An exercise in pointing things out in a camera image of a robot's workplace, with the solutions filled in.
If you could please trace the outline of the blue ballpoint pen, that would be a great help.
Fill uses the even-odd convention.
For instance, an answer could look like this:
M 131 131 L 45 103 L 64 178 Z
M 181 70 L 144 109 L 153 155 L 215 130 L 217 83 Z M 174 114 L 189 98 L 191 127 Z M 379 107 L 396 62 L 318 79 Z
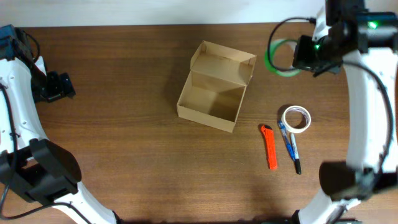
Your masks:
M 289 152 L 289 156 L 290 156 L 290 158 L 293 161 L 295 161 L 294 151 L 293 151 L 292 145 L 291 145 L 291 143 L 290 143 L 290 141 L 288 139 L 287 130 L 286 130 L 286 128 L 285 128 L 285 126 L 284 126 L 284 124 L 282 123 L 281 120 L 278 120 L 277 124 L 278 124 L 278 127 L 279 127 L 280 131 L 281 131 L 281 135 L 283 137 L 285 146 L 286 146 L 286 148 L 287 148 L 287 150 Z

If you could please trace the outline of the black grey marker pen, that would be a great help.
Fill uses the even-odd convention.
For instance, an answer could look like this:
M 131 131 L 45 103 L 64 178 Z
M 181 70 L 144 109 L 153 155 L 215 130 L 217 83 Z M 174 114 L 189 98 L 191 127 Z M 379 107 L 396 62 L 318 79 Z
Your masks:
M 294 133 L 290 133 L 290 140 L 291 140 L 291 144 L 292 144 L 292 149 L 294 151 L 295 171 L 298 175 L 301 175 L 302 169 L 301 169 L 301 165 L 300 165 L 300 158 L 299 158 L 299 153 L 298 153 L 297 143 L 295 140 Z

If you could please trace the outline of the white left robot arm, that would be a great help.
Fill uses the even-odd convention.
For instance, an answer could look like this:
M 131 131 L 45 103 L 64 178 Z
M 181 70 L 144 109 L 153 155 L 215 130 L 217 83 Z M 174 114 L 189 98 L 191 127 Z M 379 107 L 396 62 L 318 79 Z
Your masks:
M 76 92 L 67 73 L 48 71 L 43 57 L 33 53 L 36 43 L 18 27 L 1 27 L 1 203 L 10 191 L 28 203 L 40 203 L 1 219 L 55 208 L 75 223 L 122 223 L 85 187 L 74 155 L 45 134 L 36 103 L 73 98 Z

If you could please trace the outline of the cream masking tape roll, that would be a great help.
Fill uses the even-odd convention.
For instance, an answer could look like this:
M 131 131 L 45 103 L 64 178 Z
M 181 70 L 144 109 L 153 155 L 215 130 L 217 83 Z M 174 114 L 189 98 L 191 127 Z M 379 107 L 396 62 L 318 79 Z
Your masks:
M 286 105 L 280 120 L 290 133 L 299 134 L 306 131 L 312 124 L 309 111 L 298 105 Z

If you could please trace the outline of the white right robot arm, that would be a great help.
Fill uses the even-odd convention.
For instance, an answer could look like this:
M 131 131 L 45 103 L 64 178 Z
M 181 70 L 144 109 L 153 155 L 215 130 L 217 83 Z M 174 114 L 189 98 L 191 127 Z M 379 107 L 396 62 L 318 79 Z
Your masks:
M 336 223 L 350 208 L 397 187 L 397 15 L 371 12 L 363 1 L 326 0 L 313 35 L 299 38 L 293 66 L 315 77 L 346 74 L 346 159 L 321 164 L 319 192 L 292 216 L 293 223 Z

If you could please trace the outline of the brown cardboard box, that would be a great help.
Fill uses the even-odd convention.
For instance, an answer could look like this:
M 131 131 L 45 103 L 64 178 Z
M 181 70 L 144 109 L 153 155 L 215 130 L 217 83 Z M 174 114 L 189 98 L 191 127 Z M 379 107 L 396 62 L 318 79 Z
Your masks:
M 203 41 L 177 102 L 180 118 L 232 133 L 257 56 Z

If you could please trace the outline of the orange utility knife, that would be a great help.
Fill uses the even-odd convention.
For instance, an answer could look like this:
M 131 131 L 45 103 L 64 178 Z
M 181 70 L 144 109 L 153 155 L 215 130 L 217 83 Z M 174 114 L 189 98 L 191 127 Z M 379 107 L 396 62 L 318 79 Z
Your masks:
M 267 161 L 270 170 L 277 170 L 277 156 L 275 150 L 274 132 L 270 126 L 262 125 L 260 127 L 261 133 L 265 140 Z

